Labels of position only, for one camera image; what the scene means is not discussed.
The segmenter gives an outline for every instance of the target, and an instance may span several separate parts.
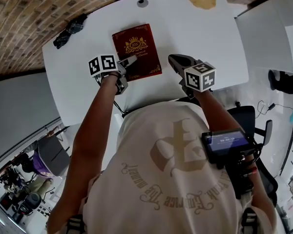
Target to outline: white wall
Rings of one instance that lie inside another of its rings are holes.
[[[0,81],[0,156],[58,117],[46,73]]]
[[[293,0],[269,0],[239,16],[236,23],[248,68],[293,73]]]

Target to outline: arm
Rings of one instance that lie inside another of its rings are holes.
[[[78,214],[90,179],[101,172],[117,92],[116,80],[116,76],[104,78],[76,134],[64,190],[47,222],[49,234],[59,231],[71,216]]]
[[[210,91],[199,93],[194,91],[194,96],[200,102],[211,131],[222,131],[241,128],[238,122],[224,109]],[[249,176],[254,184],[252,205],[266,213],[272,228],[276,226],[275,210],[268,198],[259,173]]]

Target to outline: chair backrest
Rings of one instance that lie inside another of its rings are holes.
[[[228,113],[240,124],[247,135],[254,137],[255,109],[253,106],[235,107],[229,109]]]
[[[271,136],[272,136],[272,120],[270,119],[266,121],[265,136],[263,141],[264,146],[266,146],[269,143]]]
[[[245,133],[250,136],[254,136],[255,134],[255,109],[253,106],[241,106],[229,109],[228,112],[232,115],[232,117],[240,124],[240,126],[244,129]],[[272,121],[267,121],[266,128],[269,129]],[[258,159],[256,162],[260,177],[263,181],[263,185],[268,197],[272,200],[273,205],[277,204],[277,195],[276,191],[278,189],[278,183],[274,179],[274,177],[269,173],[269,171],[264,166],[261,159]]]

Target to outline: small display screen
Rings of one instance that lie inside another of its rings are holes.
[[[221,154],[227,154],[232,147],[248,145],[249,143],[240,131],[206,136],[206,140],[212,152],[223,150]]]

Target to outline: white table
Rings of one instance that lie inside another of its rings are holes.
[[[226,0],[217,0],[211,10],[196,8],[189,0],[148,0],[145,8],[137,1],[120,0],[91,13],[83,30],[59,50],[55,37],[43,46],[51,91],[65,125],[82,122],[99,89],[88,62],[98,54],[116,54],[112,34],[144,23],[151,26],[163,74],[130,82],[116,97],[123,110],[186,96],[169,54],[193,56],[216,67],[213,89],[248,81],[242,41]]]

